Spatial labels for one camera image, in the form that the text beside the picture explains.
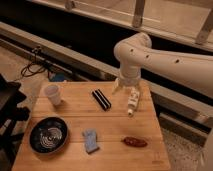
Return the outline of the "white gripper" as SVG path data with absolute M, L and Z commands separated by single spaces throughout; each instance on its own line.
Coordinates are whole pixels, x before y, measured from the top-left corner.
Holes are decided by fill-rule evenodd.
M 117 91 L 122 89 L 123 87 L 134 87 L 135 99 L 140 99 L 141 89 L 137 87 L 139 85 L 140 78 L 127 78 L 127 77 L 119 77 L 118 81 L 115 82 L 112 90 L 112 94 L 115 94 Z

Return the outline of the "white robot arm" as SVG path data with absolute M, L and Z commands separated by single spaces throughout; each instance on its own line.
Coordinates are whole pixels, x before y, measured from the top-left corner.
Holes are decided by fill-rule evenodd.
M 213 56 L 153 49 L 143 32 L 119 41 L 114 56 L 120 62 L 120 87 L 137 86 L 144 68 L 213 98 Z

